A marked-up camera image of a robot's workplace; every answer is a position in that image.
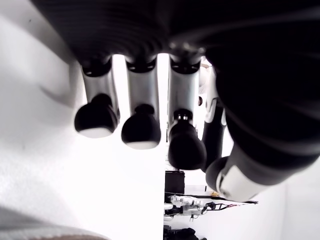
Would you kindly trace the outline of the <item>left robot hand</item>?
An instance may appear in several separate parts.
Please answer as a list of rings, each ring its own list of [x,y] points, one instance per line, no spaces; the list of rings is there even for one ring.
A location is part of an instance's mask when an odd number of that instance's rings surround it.
[[[88,137],[117,127],[112,56],[126,64],[122,141],[160,141],[157,56],[169,56],[168,160],[246,202],[320,156],[317,0],[35,0],[81,65]]]

